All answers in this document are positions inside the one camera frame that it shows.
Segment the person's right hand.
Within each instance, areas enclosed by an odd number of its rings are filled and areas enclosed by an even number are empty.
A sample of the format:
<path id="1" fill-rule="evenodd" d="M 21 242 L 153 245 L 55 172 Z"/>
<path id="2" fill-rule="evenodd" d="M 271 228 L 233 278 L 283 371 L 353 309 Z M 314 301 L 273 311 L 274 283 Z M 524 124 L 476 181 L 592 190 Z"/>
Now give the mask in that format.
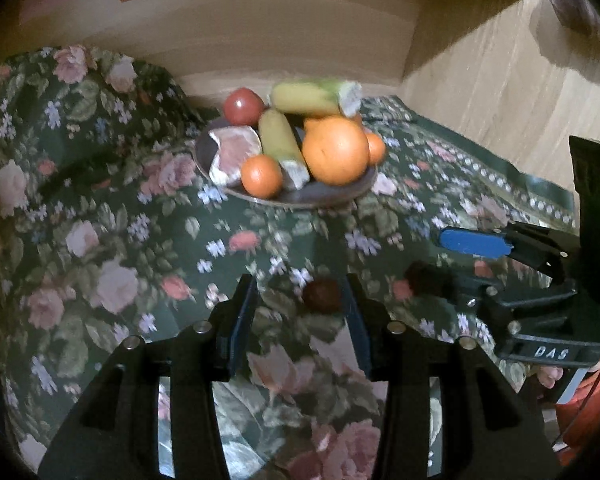
<path id="1" fill-rule="evenodd" d="M 588 380 L 588 378 L 595 376 L 600 372 L 600 360 L 592 367 L 590 367 L 584 374 L 582 380 Z M 533 365 L 531 374 L 538 378 L 540 385 L 545 389 L 553 389 L 556 382 L 559 382 L 564 376 L 565 370 L 561 367 L 556 366 L 539 366 Z"/>

